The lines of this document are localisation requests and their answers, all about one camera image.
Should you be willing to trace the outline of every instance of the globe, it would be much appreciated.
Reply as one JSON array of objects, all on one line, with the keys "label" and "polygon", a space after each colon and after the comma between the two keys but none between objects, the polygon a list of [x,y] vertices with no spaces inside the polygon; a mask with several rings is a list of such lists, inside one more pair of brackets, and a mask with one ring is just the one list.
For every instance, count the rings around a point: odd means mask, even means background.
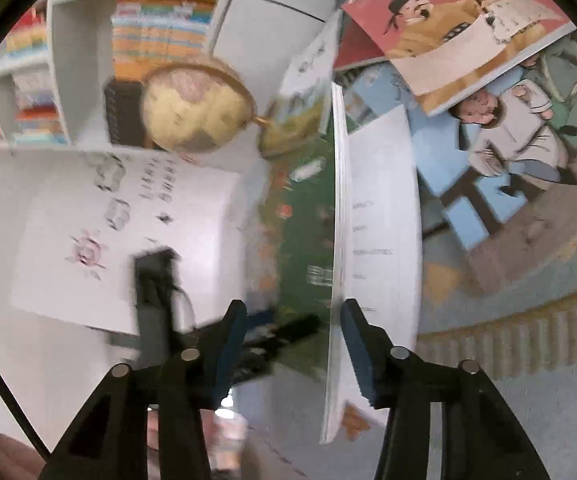
[{"label": "globe", "polygon": [[228,143],[255,115],[255,101],[225,62],[190,56],[152,72],[142,95],[142,121],[170,152],[207,153]]}]

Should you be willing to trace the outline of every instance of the white paper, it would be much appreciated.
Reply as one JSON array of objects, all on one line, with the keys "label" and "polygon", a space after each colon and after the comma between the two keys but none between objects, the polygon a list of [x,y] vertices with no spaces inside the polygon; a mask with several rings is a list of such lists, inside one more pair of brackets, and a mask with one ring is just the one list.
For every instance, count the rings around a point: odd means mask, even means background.
[{"label": "white paper", "polygon": [[391,62],[412,92],[422,95],[470,74],[505,48],[495,40],[486,18],[480,16],[465,31],[430,52]]},{"label": "white paper", "polygon": [[[56,168],[29,208],[12,305],[137,333],[132,257],[169,246],[181,256],[176,278],[197,323],[219,318],[228,308],[224,298],[241,299],[244,292],[243,280],[227,280],[229,290],[221,290],[220,280],[224,237],[237,232],[228,213],[238,183],[238,174],[197,168],[166,153],[95,154]],[[240,272],[236,264],[228,270]],[[190,328],[186,313],[180,304],[179,330]]]},{"label": "white paper", "polygon": [[540,20],[557,20],[561,16],[534,0],[500,0],[487,7],[494,16],[492,24],[499,43],[508,43],[521,30]]},{"label": "white paper", "polygon": [[[372,121],[348,136],[350,168],[346,202],[350,228],[340,225],[344,261],[341,295],[356,298],[370,324],[386,330],[394,345],[414,349],[421,301],[421,225],[417,174],[411,133],[404,106]],[[337,230],[335,248],[337,248]],[[333,302],[334,308],[340,300]],[[350,356],[337,323],[331,328],[329,395],[322,442],[339,430],[347,402],[383,424],[387,410],[372,409],[361,395]]]}]

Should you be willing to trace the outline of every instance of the black device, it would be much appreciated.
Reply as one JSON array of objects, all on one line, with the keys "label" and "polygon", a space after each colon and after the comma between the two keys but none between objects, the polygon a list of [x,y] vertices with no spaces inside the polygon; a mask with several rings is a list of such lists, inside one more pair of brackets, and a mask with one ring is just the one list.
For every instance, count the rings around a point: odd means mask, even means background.
[{"label": "black device", "polygon": [[140,357],[113,366],[46,462],[40,480],[145,480],[147,407],[158,405],[162,480],[209,480],[200,409],[216,410],[232,384],[270,373],[281,348],[319,328],[312,316],[246,345],[246,306],[232,301],[222,320],[189,333],[173,328],[177,254],[134,259]]},{"label": "black device", "polygon": [[376,479],[427,477],[430,405],[443,412],[443,480],[548,480],[526,432],[475,361],[457,368],[423,361],[369,325],[346,300],[341,328],[362,395],[389,408]]}]

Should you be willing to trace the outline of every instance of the white page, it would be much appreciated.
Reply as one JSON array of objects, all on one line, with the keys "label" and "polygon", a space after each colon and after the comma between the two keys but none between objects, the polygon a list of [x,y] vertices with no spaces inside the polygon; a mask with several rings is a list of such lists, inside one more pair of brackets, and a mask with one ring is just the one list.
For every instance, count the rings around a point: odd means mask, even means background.
[{"label": "white page", "polygon": [[[29,208],[11,304],[68,322],[137,333],[132,257],[169,246],[181,256],[176,278],[190,296],[197,322],[219,318],[228,307],[220,304],[224,298],[241,299],[244,293],[243,283],[230,280],[225,291],[219,280],[222,238],[235,231],[227,230],[227,212],[239,179],[167,153],[96,154],[56,168]],[[182,307],[178,329],[189,328]]]},{"label": "white page", "polygon": [[492,24],[500,43],[508,43],[521,30],[540,20],[557,20],[561,16],[534,0],[500,0],[488,6],[495,17]]},{"label": "white page", "polygon": [[[370,324],[386,330],[394,345],[414,349],[421,301],[421,219],[411,133],[399,106],[348,136],[351,204],[345,243],[344,298],[356,298]],[[331,328],[331,339],[338,327]],[[329,363],[329,389],[323,442],[330,442],[350,402],[383,424],[387,410],[373,410],[361,395],[346,345]]]}]

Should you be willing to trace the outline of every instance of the cartoon man in black hat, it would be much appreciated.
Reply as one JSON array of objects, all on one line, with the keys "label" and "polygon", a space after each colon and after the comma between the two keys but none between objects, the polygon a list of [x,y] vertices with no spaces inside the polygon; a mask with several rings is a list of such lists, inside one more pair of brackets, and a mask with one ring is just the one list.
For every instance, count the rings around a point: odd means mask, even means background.
[{"label": "cartoon man in black hat", "polygon": [[[484,13],[484,9],[498,0],[460,0],[454,3],[433,4],[430,0],[392,0],[388,9],[393,14],[384,32],[402,29],[395,48],[386,54],[390,58],[419,56],[457,37]],[[504,56],[515,56],[528,44],[545,36],[545,29],[537,23],[513,37]]]}]

